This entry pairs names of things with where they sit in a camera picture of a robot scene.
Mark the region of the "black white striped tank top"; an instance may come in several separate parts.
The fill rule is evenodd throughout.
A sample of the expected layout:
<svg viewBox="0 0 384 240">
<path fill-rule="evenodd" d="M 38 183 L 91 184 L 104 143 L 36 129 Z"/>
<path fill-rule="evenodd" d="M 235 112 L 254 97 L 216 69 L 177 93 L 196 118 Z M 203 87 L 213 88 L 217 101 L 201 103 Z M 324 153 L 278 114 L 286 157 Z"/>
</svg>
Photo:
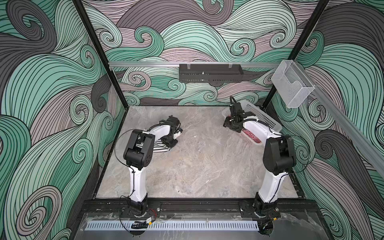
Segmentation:
<svg viewBox="0 0 384 240">
<path fill-rule="evenodd" d="M 154 143 L 154 153 L 164 153 L 171 150 L 171 147 L 168 146 L 167 143 L 163 142 L 162 140 L 157 140 Z"/>
</svg>

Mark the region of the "red white striped tank top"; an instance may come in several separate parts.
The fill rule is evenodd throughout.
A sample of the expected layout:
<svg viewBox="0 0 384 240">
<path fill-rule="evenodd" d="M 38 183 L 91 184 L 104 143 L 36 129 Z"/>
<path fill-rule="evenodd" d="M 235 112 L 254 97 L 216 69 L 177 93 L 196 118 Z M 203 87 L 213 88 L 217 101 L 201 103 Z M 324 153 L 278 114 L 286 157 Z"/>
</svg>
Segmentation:
<svg viewBox="0 0 384 240">
<path fill-rule="evenodd" d="M 241 136 L 250 144 L 254 144 L 257 146 L 262 145 L 262 141 L 247 129 L 242 129 Z"/>
</svg>

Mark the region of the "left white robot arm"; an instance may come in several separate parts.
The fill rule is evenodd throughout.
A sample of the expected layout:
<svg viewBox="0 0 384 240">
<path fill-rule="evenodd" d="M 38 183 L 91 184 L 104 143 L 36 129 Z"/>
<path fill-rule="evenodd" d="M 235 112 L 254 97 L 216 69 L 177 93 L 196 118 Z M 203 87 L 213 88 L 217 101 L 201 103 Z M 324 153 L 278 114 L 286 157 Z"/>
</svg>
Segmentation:
<svg viewBox="0 0 384 240">
<path fill-rule="evenodd" d="M 148 130 L 132 130 L 123 158 L 131 169 L 131 193 L 128 198 L 129 206 L 136 213 L 143 214 L 147 208 L 146 168 L 154 153 L 170 151 L 178 143 L 177 138 L 182 132 L 180 120 L 172 115 Z"/>
</svg>

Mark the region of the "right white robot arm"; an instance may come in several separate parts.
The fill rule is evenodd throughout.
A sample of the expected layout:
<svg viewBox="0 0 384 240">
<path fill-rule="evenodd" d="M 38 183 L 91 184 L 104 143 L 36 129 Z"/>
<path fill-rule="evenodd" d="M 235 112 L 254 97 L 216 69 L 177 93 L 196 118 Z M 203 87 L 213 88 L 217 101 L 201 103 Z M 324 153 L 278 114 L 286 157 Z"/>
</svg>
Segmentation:
<svg viewBox="0 0 384 240">
<path fill-rule="evenodd" d="M 246 100 L 236 101 L 229 97 L 230 106 L 223 126 L 244 134 L 257 145 L 264 147 L 263 165 L 266 169 L 260 190 L 255 197 L 257 214 L 265 216 L 275 210 L 278 192 L 286 177 L 297 163 L 294 140 L 280 133 L 282 126 L 259 107 Z"/>
</svg>

